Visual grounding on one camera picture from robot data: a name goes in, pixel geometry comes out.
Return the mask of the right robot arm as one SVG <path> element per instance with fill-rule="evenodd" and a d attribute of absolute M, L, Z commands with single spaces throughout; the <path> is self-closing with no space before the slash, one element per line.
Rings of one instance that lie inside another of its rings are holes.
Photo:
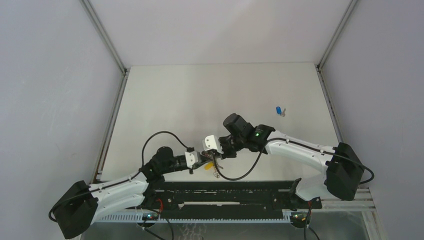
<path fill-rule="evenodd" d="M 217 146 L 205 144 L 217 151 L 221 159 L 235 158 L 239 151 L 248 149 L 259 156 L 287 157 L 319 171 L 316 176 L 301 178 L 294 183 L 289 203 L 295 208 L 302 208 L 318 197 L 333 196 L 342 201 L 352 201 L 362 184 L 366 167 L 347 143 L 329 146 L 307 142 L 268 125 L 253 126 L 236 113 L 230 114 L 223 121 L 223 126 L 229 135 L 215 137 Z"/>

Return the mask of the yellow tagged key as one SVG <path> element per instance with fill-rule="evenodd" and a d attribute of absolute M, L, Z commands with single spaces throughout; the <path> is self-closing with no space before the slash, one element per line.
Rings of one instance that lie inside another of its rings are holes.
<path fill-rule="evenodd" d="M 214 163 L 209 162 L 204 166 L 204 169 L 207 171 L 207 170 L 210 170 L 210 169 L 214 169 L 214 167 L 215 167 Z"/>

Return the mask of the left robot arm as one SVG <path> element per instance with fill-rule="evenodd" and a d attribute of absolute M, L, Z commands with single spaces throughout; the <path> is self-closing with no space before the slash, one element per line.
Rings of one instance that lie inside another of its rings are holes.
<path fill-rule="evenodd" d="M 65 239 L 75 238 L 112 213 L 140 205 L 145 209 L 153 207 L 157 196 L 152 186 L 163 182 L 165 174 L 193 171 L 210 161 L 192 148 L 174 155 L 170 147 L 160 147 L 144 166 L 128 176 L 102 183 L 74 183 L 53 205 L 48 217 L 58 224 Z"/>

